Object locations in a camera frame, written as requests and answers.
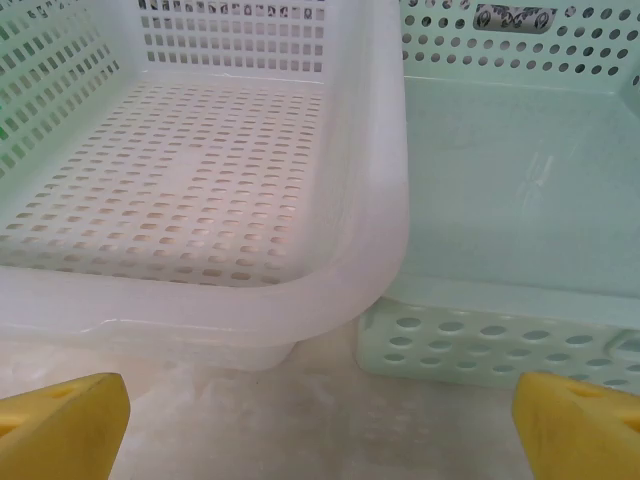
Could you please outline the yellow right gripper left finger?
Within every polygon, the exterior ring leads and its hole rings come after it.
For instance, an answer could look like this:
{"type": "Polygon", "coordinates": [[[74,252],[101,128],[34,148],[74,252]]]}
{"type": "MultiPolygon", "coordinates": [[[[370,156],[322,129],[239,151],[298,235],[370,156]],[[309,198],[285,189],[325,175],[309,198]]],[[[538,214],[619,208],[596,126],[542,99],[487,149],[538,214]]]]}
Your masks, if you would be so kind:
{"type": "Polygon", "coordinates": [[[107,479],[130,418],[118,373],[92,374],[1,400],[3,479],[107,479]]]}

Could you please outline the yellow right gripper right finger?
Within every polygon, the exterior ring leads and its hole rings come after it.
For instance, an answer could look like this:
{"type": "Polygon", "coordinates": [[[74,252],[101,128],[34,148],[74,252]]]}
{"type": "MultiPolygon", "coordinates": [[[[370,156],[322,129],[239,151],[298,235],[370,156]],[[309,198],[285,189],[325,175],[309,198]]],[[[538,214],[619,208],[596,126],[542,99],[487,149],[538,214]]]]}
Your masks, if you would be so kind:
{"type": "Polygon", "coordinates": [[[513,422],[536,479],[639,478],[639,397],[548,373],[520,376],[513,422]]]}

